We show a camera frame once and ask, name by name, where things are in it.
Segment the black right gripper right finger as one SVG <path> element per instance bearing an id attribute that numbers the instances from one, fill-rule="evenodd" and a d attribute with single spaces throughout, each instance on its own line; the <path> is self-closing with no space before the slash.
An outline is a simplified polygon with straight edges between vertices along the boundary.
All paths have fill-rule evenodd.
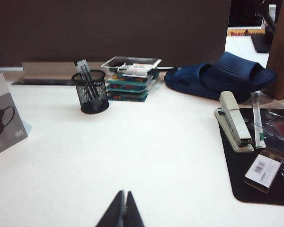
<path id="1" fill-rule="evenodd" d="M 122 211 L 121 226 L 145 227 L 131 191 L 128 192 L 126 197 L 124 210 Z"/>

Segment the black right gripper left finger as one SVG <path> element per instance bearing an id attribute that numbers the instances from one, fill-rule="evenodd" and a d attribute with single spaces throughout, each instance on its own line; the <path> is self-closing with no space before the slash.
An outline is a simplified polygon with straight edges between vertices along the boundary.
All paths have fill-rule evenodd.
<path id="1" fill-rule="evenodd" d="M 97 223 L 96 227 L 123 227 L 125 214 L 124 190 L 120 190 Z"/>

